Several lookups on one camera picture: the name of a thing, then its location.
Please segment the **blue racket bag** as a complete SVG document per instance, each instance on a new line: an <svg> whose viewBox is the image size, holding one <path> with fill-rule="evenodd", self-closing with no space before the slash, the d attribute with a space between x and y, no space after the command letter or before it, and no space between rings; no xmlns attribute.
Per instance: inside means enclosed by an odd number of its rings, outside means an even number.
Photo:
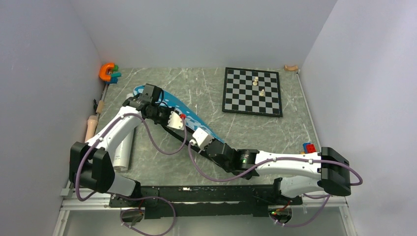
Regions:
<svg viewBox="0 0 417 236"><path fill-rule="evenodd" d="M152 106L166 106L173 108L177 114L185 114L186 118L182 119L184 124L184 130L176 130L167 127L166 125L161 125L168 133L172 136L176 137L179 141L181 141L181 145L177 150L167 152L163 151L159 148L159 146L153 140L153 137L149 135L149 138L152 144L156 147L156 149L166 155L173 155L178 153L180 150L183 149L184 146L191 145L195 147L197 151L201 151L206 153L205 150L200 150L197 146L196 142L192 138L192 134L197 128L202 128L210 135L214 137L212 142L221 142L225 143L224 140L219 138L218 135L214 133L214 131L209 128L207 124L203 122L201 118L197 116L197 114L191 111L183 102L181 102L177 97L172 95L171 93L165 91L164 89L152 85L152 84L145 84L142 86L138 86L134 89L134 93L132 97L129 97L124 101L124 106L130 106L134 111L140 113L142 119L149 119L151 120L151 107Z"/></svg>

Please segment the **white chess piece upper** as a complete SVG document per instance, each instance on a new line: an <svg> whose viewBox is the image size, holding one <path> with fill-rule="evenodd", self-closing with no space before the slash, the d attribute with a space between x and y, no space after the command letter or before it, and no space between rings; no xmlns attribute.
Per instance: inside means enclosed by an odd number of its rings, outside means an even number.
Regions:
<svg viewBox="0 0 417 236"><path fill-rule="evenodd" d="M259 81L259 77L257 77L257 76L256 76L256 77L254 78L254 80L253 80L252 85L253 85L253 86L257 86L257 85L258 85L258 81Z"/></svg>

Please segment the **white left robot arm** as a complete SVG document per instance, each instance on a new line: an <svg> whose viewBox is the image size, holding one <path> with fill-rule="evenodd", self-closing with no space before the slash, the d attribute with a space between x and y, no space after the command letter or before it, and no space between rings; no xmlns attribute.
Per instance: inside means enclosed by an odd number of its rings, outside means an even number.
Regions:
<svg viewBox="0 0 417 236"><path fill-rule="evenodd" d="M140 182L121 176L114 171L112 159L122 141L140 124L149 118L155 124L183 130L184 121L174 108L161 106L165 91L155 85L145 84L143 91L127 98L117 115L98 134L84 143L75 142L70 149L69 180L75 186L79 201L80 188L88 188L91 194L109 193L121 196L130 207L141 198Z"/></svg>

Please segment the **orange horseshoe magnet toy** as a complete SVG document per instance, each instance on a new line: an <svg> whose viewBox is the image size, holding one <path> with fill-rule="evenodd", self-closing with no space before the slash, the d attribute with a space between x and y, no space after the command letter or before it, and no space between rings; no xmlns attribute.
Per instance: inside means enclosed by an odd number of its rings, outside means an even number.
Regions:
<svg viewBox="0 0 417 236"><path fill-rule="evenodd" d="M102 65L99 71L99 78L105 82L110 82L112 79L111 75L115 66L116 65L113 62Z"/></svg>

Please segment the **wooden arch block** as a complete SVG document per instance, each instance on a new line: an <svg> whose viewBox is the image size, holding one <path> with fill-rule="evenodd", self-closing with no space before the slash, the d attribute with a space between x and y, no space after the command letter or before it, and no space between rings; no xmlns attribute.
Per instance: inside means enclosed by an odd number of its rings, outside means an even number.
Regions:
<svg viewBox="0 0 417 236"><path fill-rule="evenodd" d="M299 68L298 68L297 65L292 65L292 66L290 66L290 65L284 65L284 70L285 71L295 71L295 72L298 72L299 71Z"/></svg>

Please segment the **colourful brick toy train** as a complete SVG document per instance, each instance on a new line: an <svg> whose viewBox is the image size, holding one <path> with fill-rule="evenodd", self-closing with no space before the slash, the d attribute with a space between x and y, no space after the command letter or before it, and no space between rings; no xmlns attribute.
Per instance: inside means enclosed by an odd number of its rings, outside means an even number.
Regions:
<svg viewBox="0 0 417 236"><path fill-rule="evenodd" d="M317 152L314 144L312 143L304 143L302 147L303 147L303 151L301 152L301 154L310 154L310 153Z"/></svg>

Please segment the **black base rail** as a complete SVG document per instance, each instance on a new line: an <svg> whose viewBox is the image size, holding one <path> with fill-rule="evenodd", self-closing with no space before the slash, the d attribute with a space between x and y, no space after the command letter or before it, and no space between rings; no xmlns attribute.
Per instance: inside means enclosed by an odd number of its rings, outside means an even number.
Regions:
<svg viewBox="0 0 417 236"><path fill-rule="evenodd" d="M144 201L128 201L111 197L110 208L142 207L145 219L178 217L252 215L267 217L274 207L299 206L301 197L292 199L279 194L273 184L207 185L207 186L143 186Z"/></svg>

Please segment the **black white chessboard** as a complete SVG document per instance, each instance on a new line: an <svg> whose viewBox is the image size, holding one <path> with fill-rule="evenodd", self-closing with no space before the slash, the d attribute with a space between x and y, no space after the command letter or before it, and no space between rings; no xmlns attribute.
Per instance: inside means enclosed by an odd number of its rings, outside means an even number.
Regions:
<svg viewBox="0 0 417 236"><path fill-rule="evenodd" d="M255 77L258 85L253 86ZM265 96L259 96L264 89ZM280 78L277 71L226 67L222 111L225 113L283 117Z"/></svg>

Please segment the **teal blue toy blocks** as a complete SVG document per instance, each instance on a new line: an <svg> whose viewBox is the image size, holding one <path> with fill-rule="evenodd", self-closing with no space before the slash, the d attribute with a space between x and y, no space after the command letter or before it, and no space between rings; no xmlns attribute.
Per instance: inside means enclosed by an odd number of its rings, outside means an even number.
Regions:
<svg viewBox="0 0 417 236"><path fill-rule="evenodd" d="M119 80L119 77L121 77L119 66L115 64L114 67L110 68L108 72L110 75L110 81L108 81L107 84L116 84Z"/></svg>

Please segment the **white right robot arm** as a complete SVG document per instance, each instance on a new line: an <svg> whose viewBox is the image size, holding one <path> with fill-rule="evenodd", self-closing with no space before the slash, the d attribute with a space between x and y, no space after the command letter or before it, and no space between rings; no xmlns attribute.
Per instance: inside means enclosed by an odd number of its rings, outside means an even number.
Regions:
<svg viewBox="0 0 417 236"><path fill-rule="evenodd" d="M215 141L205 149L209 160L234 178L279 175L271 198L283 204L289 198L325 191L334 196L351 194L349 161L331 147L307 154L278 154L256 149L233 149Z"/></svg>

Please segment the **white shuttlecock tube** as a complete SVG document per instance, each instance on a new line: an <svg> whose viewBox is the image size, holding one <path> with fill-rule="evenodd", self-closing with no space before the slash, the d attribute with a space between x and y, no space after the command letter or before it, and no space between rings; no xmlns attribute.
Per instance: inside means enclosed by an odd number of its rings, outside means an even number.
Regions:
<svg viewBox="0 0 417 236"><path fill-rule="evenodd" d="M116 149L113 160L113 167L116 172L125 172L129 168L134 131L135 129L123 139Z"/></svg>

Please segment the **wooden rolling pin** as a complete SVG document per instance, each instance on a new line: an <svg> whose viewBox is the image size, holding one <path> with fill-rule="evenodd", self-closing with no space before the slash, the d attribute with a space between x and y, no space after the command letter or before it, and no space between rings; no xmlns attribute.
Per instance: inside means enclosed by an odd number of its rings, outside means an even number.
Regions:
<svg viewBox="0 0 417 236"><path fill-rule="evenodd" d="M92 115L88 118L85 142L87 142L90 138L92 138L95 135L97 124L98 124L98 117L96 115Z"/></svg>

